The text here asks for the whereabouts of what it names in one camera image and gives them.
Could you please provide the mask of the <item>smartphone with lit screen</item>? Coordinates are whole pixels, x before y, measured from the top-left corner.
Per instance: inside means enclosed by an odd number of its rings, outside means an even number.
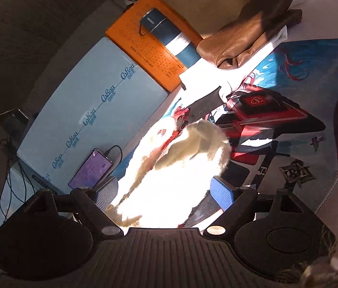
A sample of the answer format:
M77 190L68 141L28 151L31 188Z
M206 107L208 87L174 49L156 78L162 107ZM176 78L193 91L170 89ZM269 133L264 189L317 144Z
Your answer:
M112 166L111 160L98 149L94 149L78 168L68 183L71 189L93 188Z

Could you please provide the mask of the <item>large light blue box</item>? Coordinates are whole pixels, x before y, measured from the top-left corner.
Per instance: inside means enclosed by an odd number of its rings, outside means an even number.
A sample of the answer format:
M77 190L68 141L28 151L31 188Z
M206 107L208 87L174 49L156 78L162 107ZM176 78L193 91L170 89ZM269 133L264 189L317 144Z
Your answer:
M102 38L51 95L18 155L67 193L68 182L94 149L124 148L167 96L123 50Z

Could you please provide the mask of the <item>cream knitted sweater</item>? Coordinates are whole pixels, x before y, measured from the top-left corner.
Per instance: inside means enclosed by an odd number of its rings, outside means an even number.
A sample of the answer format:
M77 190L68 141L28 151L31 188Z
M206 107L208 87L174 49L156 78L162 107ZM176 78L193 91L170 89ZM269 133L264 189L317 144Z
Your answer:
M174 126L172 118L156 122L119 180L105 214L122 229L177 228L225 170L231 146L220 127L206 120L189 124L163 150Z

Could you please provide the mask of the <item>orange cardboard box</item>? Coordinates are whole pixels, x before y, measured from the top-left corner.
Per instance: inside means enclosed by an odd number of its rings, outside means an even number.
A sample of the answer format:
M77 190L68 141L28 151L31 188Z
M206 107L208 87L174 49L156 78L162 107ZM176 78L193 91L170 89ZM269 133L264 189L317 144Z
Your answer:
M201 35L163 0L139 0L117 19L106 31L106 36L140 65L160 86L168 92L180 85L179 75L186 66L170 53L149 29L141 26L143 16L156 8L173 22L180 32L197 46Z

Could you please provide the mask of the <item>folded brown garment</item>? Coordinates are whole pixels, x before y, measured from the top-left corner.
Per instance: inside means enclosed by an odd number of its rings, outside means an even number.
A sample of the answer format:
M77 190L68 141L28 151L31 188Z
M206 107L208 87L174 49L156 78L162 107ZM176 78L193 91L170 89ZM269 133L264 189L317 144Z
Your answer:
M198 44L198 54L219 69L240 68L283 27L301 22L302 10L291 9L291 4L292 0L251 0L235 21Z

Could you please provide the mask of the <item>blue white thermos bottle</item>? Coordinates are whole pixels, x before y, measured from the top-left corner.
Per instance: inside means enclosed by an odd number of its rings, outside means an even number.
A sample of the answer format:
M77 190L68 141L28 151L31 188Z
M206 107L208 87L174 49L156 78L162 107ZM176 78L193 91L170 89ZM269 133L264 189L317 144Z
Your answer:
M141 35L142 28L154 36L186 68L190 68L201 59L195 44L157 8L152 8L142 16Z

